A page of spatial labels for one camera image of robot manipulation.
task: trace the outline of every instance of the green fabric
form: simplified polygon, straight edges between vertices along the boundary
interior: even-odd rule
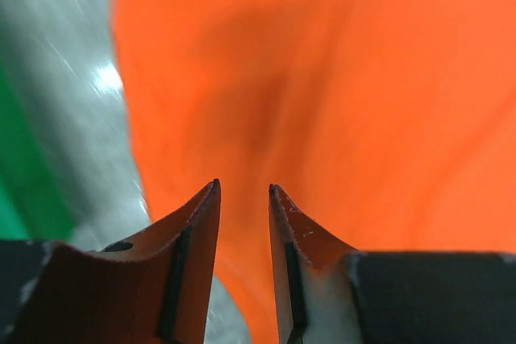
[[[0,68],[0,238],[66,240],[73,220]]]

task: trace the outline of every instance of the orange cloth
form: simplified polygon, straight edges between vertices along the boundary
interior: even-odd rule
[[[516,251],[516,0],[115,0],[114,31],[152,218],[221,179],[254,343],[269,183],[361,249]]]

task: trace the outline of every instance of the gray surface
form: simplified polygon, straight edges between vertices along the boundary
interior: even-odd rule
[[[108,0],[0,0],[0,58],[77,220],[73,243],[88,250],[148,224],[108,9]],[[216,279],[205,342],[250,342]]]
[[[300,266],[310,322],[303,343],[363,344],[345,260],[321,270]]]

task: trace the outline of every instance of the orange fabric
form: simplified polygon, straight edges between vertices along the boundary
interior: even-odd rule
[[[216,273],[277,340],[268,184],[362,249],[516,251],[516,0],[115,0],[153,219],[223,185]]]

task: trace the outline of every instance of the screw hole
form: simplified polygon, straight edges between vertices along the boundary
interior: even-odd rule
[[[129,250],[133,247],[133,244],[130,242],[120,241],[115,242],[112,245],[109,245],[104,250],[102,250],[105,253],[113,253],[115,251],[125,251]]]

